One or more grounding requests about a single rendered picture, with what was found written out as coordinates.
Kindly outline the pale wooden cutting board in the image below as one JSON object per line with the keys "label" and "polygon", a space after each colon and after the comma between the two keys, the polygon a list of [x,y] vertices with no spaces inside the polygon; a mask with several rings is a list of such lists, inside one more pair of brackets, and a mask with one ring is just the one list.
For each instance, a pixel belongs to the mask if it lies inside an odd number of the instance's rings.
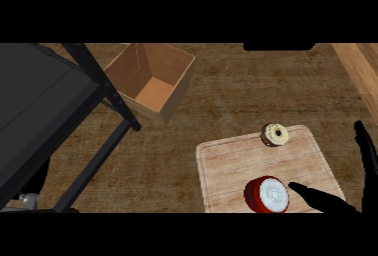
{"label": "pale wooden cutting board", "polygon": [[264,145],[260,133],[201,143],[197,163],[207,213],[251,213],[247,183],[266,175],[297,182],[346,199],[315,136],[304,125],[287,128],[284,146]]}

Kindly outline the pale wooden plank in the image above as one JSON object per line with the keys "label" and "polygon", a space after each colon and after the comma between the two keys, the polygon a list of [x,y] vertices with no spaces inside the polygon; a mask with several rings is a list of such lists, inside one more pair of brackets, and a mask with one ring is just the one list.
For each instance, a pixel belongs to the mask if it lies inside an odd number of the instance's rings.
{"label": "pale wooden plank", "polygon": [[378,43],[332,43],[332,48],[378,125]]}

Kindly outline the black metal frame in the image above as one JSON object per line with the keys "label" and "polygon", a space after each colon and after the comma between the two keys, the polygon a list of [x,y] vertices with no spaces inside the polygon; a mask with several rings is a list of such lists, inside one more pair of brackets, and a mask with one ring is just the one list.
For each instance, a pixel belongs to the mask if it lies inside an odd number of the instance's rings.
{"label": "black metal frame", "polygon": [[117,92],[109,78],[105,75],[105,72],[87,49],[87,46],[83,43],[64,43],[62,46],[73,56],[90,80],[99,85],[102,91],[101,98],[108,98],[109,103],[106,106],[123,116],[123,121],[53,207],[53,211],[58,213],[70,212],[70,208],[129,129],[140,131],[140,123],[132,113],[130,108],[127,107],[127,104],[120,96],[120,93]]}

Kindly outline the brown cardboard box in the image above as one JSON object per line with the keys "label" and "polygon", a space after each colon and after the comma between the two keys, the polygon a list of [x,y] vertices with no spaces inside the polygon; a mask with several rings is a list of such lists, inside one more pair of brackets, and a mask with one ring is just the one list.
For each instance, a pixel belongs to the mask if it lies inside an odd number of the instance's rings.
{"label": "brown cardboard box", "polygon": [[105,68],[129,105],[167,125],[189,89],[195,56],[164,43],[132,43]]}

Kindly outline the cream glazed donut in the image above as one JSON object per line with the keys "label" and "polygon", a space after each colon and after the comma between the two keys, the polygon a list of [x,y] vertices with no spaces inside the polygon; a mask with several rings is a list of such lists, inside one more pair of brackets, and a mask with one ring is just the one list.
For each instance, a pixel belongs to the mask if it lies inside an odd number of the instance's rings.
{"label": "cream glazed donut", "polygon": [[290,140],[288,130],[281,124],[267,123],[262,128],[260,137],[269,147],[284,146]]}

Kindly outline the small grey metal cylinder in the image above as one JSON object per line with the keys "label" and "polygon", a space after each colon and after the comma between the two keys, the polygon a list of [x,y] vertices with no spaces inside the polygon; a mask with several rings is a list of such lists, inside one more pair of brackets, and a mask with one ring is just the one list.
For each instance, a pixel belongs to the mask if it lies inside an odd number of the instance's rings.
{"label": "small grey metal cylinder", "polygon": [[22,207],[16,208],[5,206],[2,212],[30,211],[36,210],[39,207],[39,195],[36,193],[16,194],[13,200],[22,202]]}

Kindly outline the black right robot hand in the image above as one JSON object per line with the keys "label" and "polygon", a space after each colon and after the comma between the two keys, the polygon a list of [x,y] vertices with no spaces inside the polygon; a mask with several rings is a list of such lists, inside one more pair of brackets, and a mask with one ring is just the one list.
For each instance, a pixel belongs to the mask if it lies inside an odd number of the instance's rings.
{"label": "black right robot hand", "polygon": [[[378,152],[363,122],[355,122],[355,140],[360,148],[365,169],[365,186],[362,196],[362,213],[378,215]],[[291,182],[288,187],[298,193],[307,205],[327,214],[358,213],[352,206],[335,195]]]}

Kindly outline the large dark grey door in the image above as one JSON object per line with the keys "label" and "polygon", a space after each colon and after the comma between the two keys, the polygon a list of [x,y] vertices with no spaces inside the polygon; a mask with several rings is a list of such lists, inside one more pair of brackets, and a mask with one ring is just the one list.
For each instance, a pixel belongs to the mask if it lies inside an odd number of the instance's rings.
{"label": "large dark grey door", "polygon": [[44,47],[0,43],[0,205],[102,99],[78,66]]}

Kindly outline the red can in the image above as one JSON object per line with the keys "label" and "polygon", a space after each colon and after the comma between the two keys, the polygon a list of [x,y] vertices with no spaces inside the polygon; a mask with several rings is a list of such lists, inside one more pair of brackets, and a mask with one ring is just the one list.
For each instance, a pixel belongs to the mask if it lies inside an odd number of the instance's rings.
{"label": "red can", "polygon": [[290,206],[287,187],[273,176],[262,176],[247,183],[244,199],[256,213],[284,213]]}

